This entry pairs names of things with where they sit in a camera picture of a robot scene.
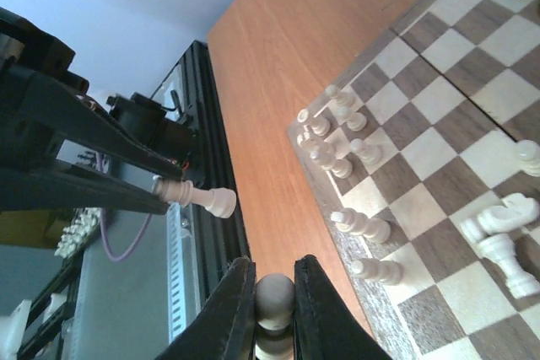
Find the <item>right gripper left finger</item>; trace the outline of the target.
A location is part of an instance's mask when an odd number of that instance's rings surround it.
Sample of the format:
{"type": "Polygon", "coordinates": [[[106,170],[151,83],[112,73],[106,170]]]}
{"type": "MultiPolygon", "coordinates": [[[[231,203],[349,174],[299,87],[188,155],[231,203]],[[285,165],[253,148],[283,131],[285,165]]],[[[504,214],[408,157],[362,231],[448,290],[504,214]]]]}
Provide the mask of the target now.
{"type": "Polygon", "coordinates": [[[236,258],[196,319],[157,358],[253,359],[256,266],[236,258]]]}

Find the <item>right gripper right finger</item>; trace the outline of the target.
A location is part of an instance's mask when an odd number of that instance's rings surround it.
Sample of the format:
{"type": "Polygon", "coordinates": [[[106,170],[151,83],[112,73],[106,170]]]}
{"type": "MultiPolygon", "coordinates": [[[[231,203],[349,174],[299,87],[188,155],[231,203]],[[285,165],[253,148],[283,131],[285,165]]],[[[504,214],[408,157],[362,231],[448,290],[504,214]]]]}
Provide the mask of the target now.
{"type": "Polygon", "coordinates": [[[314,255],[294,263],[294,357],[388,359],[349,311],[314,255]]]}

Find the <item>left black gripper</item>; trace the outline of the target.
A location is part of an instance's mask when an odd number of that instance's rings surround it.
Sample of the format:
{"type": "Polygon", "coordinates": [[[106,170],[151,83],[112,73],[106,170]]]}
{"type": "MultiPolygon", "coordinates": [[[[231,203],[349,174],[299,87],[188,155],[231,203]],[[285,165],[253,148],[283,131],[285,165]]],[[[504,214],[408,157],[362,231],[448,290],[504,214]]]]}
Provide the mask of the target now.
{"type": "MultiPolygon", "coordinates": [[[[172,159],[128,131],[96,98],[83,94],[89,83],[69,72],[74,57],[75,51],[57,37],[1,9],[1,169],[22,171],[48,163],[64,141],[165,178],[180,179],[182,169],[172,159]],[[56,79],[50,85],[50,118],[58,136],[19,112],[35,73],[56,79]]],[[[159,215],[168,209],[151,192],[81,164],[56,161],[43,168],[41,176],[47,195],[60,208],[100,207],[159,215]]]]}

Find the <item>white pawn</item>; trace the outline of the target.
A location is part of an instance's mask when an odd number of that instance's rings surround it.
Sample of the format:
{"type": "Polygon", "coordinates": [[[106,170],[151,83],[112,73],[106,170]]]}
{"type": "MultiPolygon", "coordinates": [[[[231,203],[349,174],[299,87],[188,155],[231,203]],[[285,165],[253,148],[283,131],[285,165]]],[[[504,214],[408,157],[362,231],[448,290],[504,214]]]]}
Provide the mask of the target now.
{"type": "Polygon", "coordinates": [[[256,284],[257,359],[291,359],[294,335],[294,283],[282,273],[271,273],[256,284]]]}

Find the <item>white piece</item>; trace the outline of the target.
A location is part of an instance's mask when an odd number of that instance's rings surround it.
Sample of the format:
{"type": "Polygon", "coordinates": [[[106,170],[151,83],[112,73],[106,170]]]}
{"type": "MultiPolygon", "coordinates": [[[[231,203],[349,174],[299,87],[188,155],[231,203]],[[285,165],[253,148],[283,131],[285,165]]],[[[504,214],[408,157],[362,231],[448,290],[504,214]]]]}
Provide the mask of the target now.
{"type": "Polygon", "coordinates": [[[154,177],[152,193],[161,201],[177,202],[182,207],[198,205],[217,218],[229,218],[237,204],[237,195],[231,189],[202,190],[196,188],[190,180],[167,180],[160,176],[154,177]]]}

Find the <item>wooden folding chess board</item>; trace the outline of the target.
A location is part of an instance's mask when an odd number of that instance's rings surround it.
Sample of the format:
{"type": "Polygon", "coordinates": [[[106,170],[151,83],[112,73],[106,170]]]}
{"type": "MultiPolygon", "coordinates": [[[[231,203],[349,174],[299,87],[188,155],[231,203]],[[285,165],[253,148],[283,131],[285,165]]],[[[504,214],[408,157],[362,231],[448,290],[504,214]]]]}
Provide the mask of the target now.
{"type": "Polygon", "coordinates": [[[376,244],[328,224],[376,340],[395,359],[538,358],[539,297],[514,298],[458,225],[510,194],[539,197],[515,152],[539,138],[539,0],[419,0],[336,85],[362,130],[324,93],[308,110],[353,174],[296,154],[324,218],[353,208],[391,226],[376,244]],[[362,259],[399,263],[402,280],[357,277],[362,259]]]}

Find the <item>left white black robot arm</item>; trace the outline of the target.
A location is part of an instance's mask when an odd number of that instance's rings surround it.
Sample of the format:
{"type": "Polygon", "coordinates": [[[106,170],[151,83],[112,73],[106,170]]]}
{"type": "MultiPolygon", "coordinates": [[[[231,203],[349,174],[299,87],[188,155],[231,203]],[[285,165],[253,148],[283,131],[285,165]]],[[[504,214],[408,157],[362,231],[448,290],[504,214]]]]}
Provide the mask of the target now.
{"type": "Polygon", "coordinates": [[[197,134],[140,94],[88,95],[69,69],[73,50],[8,10],[1,12],[1,208],[8,212],[103,207],[163,214],[167,201],[97,169],[61,161],[65,141],[183,180],[197,134]]]}

